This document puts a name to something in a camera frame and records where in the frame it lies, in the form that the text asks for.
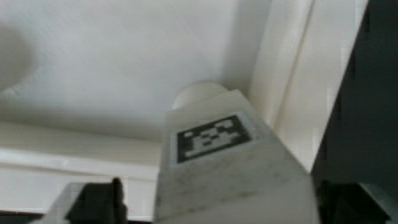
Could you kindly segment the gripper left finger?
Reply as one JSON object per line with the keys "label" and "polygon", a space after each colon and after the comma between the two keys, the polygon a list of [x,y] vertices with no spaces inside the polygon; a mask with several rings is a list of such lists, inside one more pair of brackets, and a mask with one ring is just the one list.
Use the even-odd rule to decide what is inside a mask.
{"label": "gripper left finger", "polygon": [[40,224],[127,224],[122,182],[71,183]]}

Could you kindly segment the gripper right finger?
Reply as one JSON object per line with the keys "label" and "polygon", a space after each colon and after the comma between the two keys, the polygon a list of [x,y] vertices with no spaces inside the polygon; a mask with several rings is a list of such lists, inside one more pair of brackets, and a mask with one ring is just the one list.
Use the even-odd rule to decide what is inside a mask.
{"label": "gripper right finger", "polygon": [[321,224],[398,224],[398,202],[374,185],[323,181],[316,199]]}

